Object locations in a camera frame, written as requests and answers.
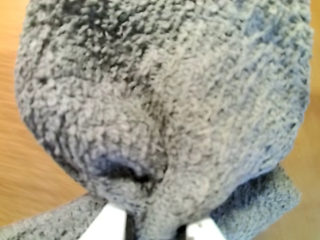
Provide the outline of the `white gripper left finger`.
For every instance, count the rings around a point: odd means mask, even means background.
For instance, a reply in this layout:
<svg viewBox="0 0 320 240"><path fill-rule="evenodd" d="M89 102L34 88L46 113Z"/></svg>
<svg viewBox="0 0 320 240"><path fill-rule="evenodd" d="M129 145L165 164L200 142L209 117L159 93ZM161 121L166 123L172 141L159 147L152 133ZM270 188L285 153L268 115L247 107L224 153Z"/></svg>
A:
<svg viewBox="0 0 320 240"><path fill-rule="evenodd" d="M125 240L127 212L107 203L79 240Z"/></svg>

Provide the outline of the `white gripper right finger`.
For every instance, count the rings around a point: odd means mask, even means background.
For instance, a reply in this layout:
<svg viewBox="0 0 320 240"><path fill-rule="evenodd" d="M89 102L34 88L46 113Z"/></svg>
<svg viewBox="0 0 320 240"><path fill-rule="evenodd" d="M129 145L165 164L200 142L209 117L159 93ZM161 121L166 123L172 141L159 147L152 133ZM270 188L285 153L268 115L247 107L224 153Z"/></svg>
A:
<svg viewBox="0 0 320 240"><path fill-rule="evenodd" d="M226 240L215 221L206 217L186 226L186 240Z"/></svg>

